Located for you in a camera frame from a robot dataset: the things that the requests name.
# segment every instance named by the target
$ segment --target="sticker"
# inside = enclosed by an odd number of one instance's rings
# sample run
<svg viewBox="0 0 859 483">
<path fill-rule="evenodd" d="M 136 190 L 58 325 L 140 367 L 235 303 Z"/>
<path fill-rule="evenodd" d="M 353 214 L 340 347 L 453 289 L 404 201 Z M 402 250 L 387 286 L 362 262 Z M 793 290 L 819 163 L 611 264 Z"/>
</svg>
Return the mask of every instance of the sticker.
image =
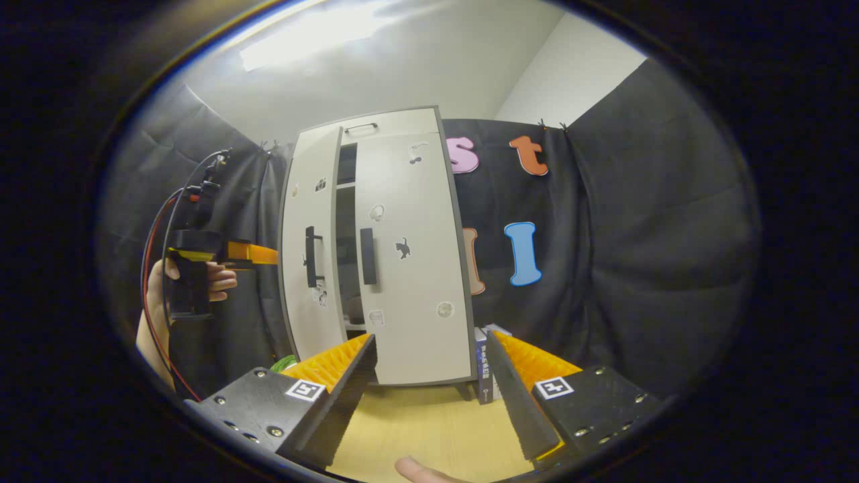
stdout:
<svg viewBox="0 0 859 483">
<path fill-rule="evenodd" d="M 448 138 L 448 154 L 451 168 L 455 174 L 471 173 L 478 168 L 478 155 L 472 153 L 474 143 L 469 138 Z"/>
<path fill-rule="evenodd" d="M 320 307 L 323 309 L 328 308 L 328 292 L 322 287 L 321 284 L 317 284 L 316 287 L 310 292 L 310 300 L 318 303 Z"/>
<path fill-rule="evenodd" d="M 486 290 L 486 284 L 480 281 L 478 275 L 478 265 L 474 261 L 474 240 L 478 237 L 478 231 L 474 228 L 462 229 L 462 237 L 466 242 L 466 263 L 468 264 L 468 284 L 471 287 L 472 295 L 483 293 Z"/>
<path fill-rule="evenodd" d="M 405 257 L 411 256 L 411 248 L 409 248 L 408 241 L 405 238 L 403 238 L 402 243 L 394 243 L 393 246 L 397 248 L 400 260 L 403 260 Z"/>
<path fill-rule="evenodd" d="M 539 144 L 531 142 L 528 136 L 519 136 L 510 141 L 510 147 L 516 148 L 519 153 L 519 164 L 529 174 L 534 176 L 544 176 L 549 172 L 549 167 L 537 161 L 537 154 L 543 152 L 543 148 Z"/>
<path fill-rule="evenodd" d="M 326 387 L 316 382 L 305 381 L 299 379 L 291 388 L 287 389 L 286 395 L 300 400 L 308 400 L 313 402 L 320 398 Z"/>
<path fill-rule="evenodd" d="M 436 307 L 436 313 L 442 319 L 448 319 L 454 314 L 454 305 L 450 302 L 442 302 Z"/>
<path fill-rule="evenodd" d="M 367 318 L 373 324 L 373 327 L 385 326 L 385 314 L 383 314 L 381 310 L 370 310 L 367 314 Z"/>
<path fill-rule="evenodd" d="M 553 399 L 564 394 L 574 392 L 573 388 L 564 380 L 563 377 L 554 377 L 545 381 L 535 383 L 537 390 L 543 395 L 544 400 Z"/>
<path fill-rule="evenodd" d="M 423 158 L 421 156 L 418 156 L 415 151 L 417 150 L 417 148 L 420 148 L 421 146 L 426 146 L 427 144 L 429 143 L 417 143 L 409 147 L 409 164 L 414 164 L 423 160 Z"/>
<path fill-rule="evenodd" d="M 370 216 L 371 220 L 373 220 L 377 223 L 380 222 L 381 218 L 385 216 L 385 206 L 383 206 L 383 205 L 374 206 L 373 208 L 370 209 L 369 216 Z"/>
<path fill-rule="evenodd" d="M 534 258 L 533 233 L 534 223 L 518 222 L 504 227 L 504 234 L 513 243 L 513 263 L 515 271 L 510 283 L 514 286 L 533 284 L 543 277 L 543 272 L 537 270 L 537 260 Z"/>
</svg>

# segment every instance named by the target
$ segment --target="green object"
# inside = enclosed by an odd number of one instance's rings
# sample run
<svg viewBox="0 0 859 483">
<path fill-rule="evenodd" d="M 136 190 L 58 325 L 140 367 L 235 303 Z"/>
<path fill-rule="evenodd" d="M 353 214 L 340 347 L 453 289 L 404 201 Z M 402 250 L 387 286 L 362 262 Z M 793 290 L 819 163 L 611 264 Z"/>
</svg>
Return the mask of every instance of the green object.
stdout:
<svg viewBox="0 0 859 483">
<path fill-rule="evenodd" d="M 280 359 L 274 365 L 272 365 L 270 371 L 271 372 L 280 372 L 284 369 L 288 369 L 294 365 L 298 364 L 298 361 L 295 360 L 295 356 L 289 355 L 285 358 Z"/>
</svg>

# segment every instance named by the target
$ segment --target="black fabric backdrop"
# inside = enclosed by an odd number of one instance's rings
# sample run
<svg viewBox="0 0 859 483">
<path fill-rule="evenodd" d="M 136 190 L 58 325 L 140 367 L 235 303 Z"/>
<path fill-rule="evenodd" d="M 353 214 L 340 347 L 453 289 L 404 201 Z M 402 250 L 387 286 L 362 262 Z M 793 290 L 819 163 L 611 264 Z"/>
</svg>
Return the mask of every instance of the black fabric backdrop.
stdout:
<svg viewBox="0 0 859 483">
<path fill-rule="evenodd" d="M 195 163 L 233 147 L 210 228 L 277 248 L 288 158 L 263 151 L 187 88 L 150 112 L 106 178 L 98 231 L 111 307 L 132 344 L 143 238 L 160 203 Z M 454 175 L 486 284 L 472 298 L 477 326 L 497 323 L 582 366 L 611 364 L 660 396 L 712 360 L 750 290 L 760 225 L 746 167 L 661 67 L 646 61 L 567 132 L 475 119 L 443 126 L 447 138 L 470 138 L 480 160 Z M 546 176 L 525 172 L 509 147 L 523 135 L 542 146 Z M 535 224 L 543 273 L 521 287 L 509 282 L 503 233 L 515 222 Z M 174 329 L 171 358 L 201 397 L 290 352 L 276 267 L 239 272 L 239 286 L 214 304 L 215 321 Z"/>
</svg>

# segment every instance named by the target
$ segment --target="white cabinet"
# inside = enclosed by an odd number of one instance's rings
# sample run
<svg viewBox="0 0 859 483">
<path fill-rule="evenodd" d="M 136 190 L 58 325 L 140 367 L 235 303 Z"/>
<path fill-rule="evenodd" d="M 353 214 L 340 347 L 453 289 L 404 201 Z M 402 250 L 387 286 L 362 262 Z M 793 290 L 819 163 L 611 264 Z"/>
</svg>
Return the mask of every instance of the white cabinet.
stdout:
<svg viewBox="0 0 859 483">
<path fill-rule="evenodd" d="M 345 341 L 345 308 L 376 336 L 379 384 L 475 377 L 465 245 L 436 108 L 303 131 L 284 190 L 281 278 L 299 359 Z M 308 227 L 321 236 L 310 257 Z M 323 278 L 308 280 L 312 269 Z"/>
</svg>

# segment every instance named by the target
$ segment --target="ceiling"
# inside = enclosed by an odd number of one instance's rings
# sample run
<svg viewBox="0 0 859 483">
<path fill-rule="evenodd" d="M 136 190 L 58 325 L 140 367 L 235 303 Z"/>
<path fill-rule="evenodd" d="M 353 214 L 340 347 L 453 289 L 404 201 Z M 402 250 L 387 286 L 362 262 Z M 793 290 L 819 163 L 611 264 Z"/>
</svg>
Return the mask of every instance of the ceiling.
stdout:
<svg viewBox="0 0 859 483">
<path fill-rule="evenodd" d="M 329 0 L 308 11 L 338 6 Z M 239 50 L 287 28 L 289 17 L 212 52 L 177 82 L 258 142 L 293 143 L 314 125 L 414 106 L 438 105 L 445 119 L 493 119 L 564 14 L 538 0 L 411 0 L 385 9 L 399 19 L 368 39 L 245 71 Z"/>
</svg>

